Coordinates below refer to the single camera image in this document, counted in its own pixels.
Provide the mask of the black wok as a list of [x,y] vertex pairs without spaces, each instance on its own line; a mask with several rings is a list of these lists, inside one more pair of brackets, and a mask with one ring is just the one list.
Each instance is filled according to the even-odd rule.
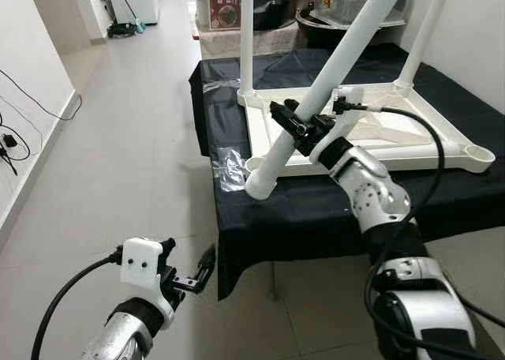
[[[296,16],[296,22],[300,29],[300,34],[305,39],[306,47],[315,49],[325,49],[333,51],[344,39],[349,29],[335,27],[327,22],[311,17],[312,7],[301,9]],[[367,47],[383,45],[383,43],[393,43],[395,36],[399,35],[406,25],[393,25],[393,27],[381,27],[376,30],[376,34],[369,39]]]

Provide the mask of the black plastic bag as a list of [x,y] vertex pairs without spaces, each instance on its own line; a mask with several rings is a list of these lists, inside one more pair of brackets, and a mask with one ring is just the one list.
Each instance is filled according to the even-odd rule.
[[253,31],[270,31],[293,20],[296,0],[253,0]]

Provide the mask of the white chest freezer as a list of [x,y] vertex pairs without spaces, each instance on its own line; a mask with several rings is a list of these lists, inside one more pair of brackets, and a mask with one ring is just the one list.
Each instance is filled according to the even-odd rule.
[[110,0],[110,5],[117,22],[159,23],[159,0]]

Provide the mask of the black tablecloth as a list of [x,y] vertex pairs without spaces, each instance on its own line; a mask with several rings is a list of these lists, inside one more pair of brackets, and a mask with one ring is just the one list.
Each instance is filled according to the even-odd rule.
[[[195,133],[200,152],[210,161],[214,148],[237,147],[243,156],[250,154],[248,123],[237,103],[237,89],[202,92],[205,83],[238,76],[239,61],[231,58],[199,60],[189,77]],[[496,156],[480,174],[445,171],[432,200],[417,217],[423,238],[433,241],[504,226],[505,115],[427,64],[418,69],[414,90]],[[217,299],[228,298],[245,270],[262,262],[368,251],[349,198],[327,177],[282,178],[266,201],[252,199],[245,191],[223,193],[214,177],[212,189],[218,227]]]

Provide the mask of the clear tape cross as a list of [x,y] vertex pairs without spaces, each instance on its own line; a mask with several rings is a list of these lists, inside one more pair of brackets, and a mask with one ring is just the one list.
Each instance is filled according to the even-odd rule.
[[214,148],[211,154],[211,168],[218,189],[223,193],[245,190],[249,176],[249,158],[243,156],[237,147]]

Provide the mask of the black floor mop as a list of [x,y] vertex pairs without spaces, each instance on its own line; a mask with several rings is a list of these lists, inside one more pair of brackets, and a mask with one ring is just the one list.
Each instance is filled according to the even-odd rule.
[[123,0],[126,4],[127,9],[133,15],[132,21],[119,22],[117,18],[113,18],[113,21],[106,29],[106,34],[108,36],[113,36],[113,38],[125,38],[126,36],[135,36],[136,34],[142,34],[142,32],[147,29],[147,24],[143,22],[140,17],[137,16],[136,11],[130,5],[129,0]]

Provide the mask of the clear tape strip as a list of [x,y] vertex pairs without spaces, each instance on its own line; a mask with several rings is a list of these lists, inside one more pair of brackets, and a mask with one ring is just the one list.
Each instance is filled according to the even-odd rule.
[[241,80],[215,80],[202,85],[202,92],[213,92],[220,87],[241,87]]

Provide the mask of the beige stone bench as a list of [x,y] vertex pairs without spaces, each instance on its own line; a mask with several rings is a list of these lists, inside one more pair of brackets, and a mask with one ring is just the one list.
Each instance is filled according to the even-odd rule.
[[[293,22],[284,28],[255,32],[253,38],[253,56],[284,54],[307,45],[303,32]],[[238,29],[221,32],[197,31],[197,42],[202,59],[241,57],[241,32]]]

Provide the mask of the orange lid storage box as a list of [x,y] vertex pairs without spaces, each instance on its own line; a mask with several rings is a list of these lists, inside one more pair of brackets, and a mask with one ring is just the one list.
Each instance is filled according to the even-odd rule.
[[203,32],[241,28],[241,0],[196,0],[197,25]]

